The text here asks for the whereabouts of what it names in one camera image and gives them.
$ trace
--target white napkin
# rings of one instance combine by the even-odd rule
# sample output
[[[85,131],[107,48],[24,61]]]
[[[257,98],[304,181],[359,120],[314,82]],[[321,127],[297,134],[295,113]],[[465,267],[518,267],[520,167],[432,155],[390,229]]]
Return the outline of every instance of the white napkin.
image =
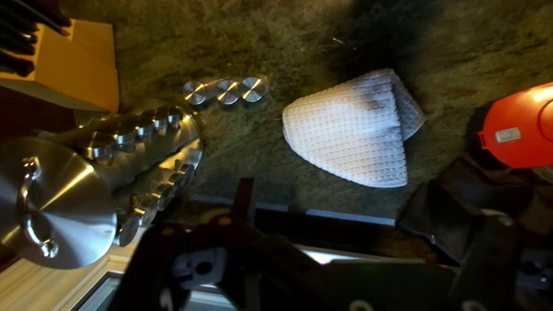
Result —
[[[396,188],[408,182],[403,141],[423,120],[397,74],[382,68],[287,105],[283,136],[295,153],[335,175]]]

